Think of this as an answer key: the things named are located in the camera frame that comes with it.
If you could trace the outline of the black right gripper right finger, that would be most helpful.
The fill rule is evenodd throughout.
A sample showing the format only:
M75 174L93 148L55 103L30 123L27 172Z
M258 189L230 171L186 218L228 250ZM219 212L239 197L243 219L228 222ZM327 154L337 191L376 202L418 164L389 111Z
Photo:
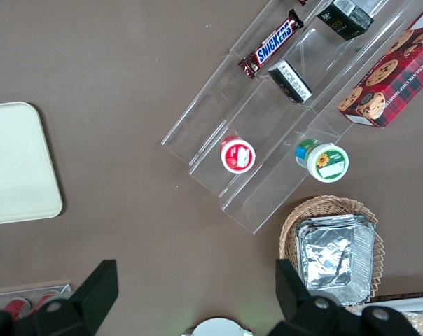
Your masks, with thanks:
M312 296L287 259L276 260L275 290L284 320L276 335L416 335L402 313L366 307L357 316L327 297Z

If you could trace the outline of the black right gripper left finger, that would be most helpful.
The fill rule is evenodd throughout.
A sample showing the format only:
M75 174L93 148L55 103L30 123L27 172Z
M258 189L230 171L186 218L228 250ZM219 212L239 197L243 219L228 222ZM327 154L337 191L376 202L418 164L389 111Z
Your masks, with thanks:
M103 260L74 293L48 291L35 305L13 298L0 309L0 335L95 335L117 297L117 262Z

